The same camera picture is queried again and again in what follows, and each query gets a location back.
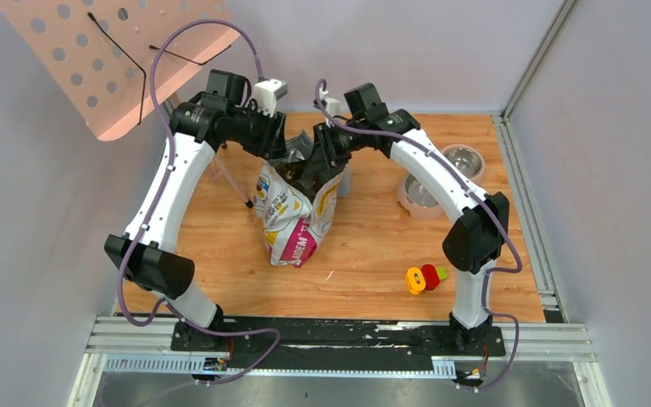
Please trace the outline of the pet food bag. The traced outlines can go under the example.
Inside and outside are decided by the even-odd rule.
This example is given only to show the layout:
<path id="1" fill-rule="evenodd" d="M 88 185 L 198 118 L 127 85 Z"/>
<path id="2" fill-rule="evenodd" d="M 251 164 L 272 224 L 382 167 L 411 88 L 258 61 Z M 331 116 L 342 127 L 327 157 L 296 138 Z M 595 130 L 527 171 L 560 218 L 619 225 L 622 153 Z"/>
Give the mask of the pet food bag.
<path id="1" fill-rule="evenodd" d="M 272 265 L 304 265 L 331 229 L 342 180 L 349 175 L 343 170 L 305 192 L 298 190 L 293 177 L 313 151 L 313 139 L 302 131 L 286 141 L 284 158 L 260 167 L 253 201 Z"/>

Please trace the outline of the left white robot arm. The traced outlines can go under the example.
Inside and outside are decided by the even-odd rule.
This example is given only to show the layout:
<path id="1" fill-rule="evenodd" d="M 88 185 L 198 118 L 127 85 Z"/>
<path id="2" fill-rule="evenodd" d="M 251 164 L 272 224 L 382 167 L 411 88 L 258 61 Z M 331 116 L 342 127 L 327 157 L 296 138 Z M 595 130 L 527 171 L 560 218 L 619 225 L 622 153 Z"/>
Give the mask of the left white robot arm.
<path id="1" fill-rule="evenodd" d="M 194 326 L 193 339 L 206 350 L 225 341 L 222 310 L 195 280 L 195 264 L 176 254 L 181 222 L 203 172 L 225 142 L 236 142 L 261 159 L 286 153 L 286 116 L 276 103 L 287 83 L 242 75 L 209 73 L 207 87 L 170 115 L 162 159 L 141 208 L 125 231 L 104 244 L 120 282 L 132 282 Z"/>

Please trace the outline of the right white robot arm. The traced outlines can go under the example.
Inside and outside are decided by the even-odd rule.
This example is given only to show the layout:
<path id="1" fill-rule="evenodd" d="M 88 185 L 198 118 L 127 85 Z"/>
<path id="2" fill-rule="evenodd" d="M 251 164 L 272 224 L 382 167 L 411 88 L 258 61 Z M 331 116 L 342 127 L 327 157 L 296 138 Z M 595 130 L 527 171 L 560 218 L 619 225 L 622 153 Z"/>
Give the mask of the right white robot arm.
<path id="1" fill-rule="evenodd" d="M 451 222 L 442 242 L 446 258 L 457 271 L 450 342 L 461 354 L 473 353 L 484 342 L 481 327 L 492 321 L 487 309 L 489 275 L 509 242 L 509 200 L 501 192 L 485 191 L 463 175 L 412 114 L 388 110 L 373 84 L 346 93 L 352 114 L 346 123 L 326 111 L 327 94 L 326 80 L 318 80 L 314 106 L 326 121 L 314 126 L 314 150 L 306 160 L 303 180 L 307 184 L 325 182 L 363 148 L 381 152 L 415 177 Z"/>

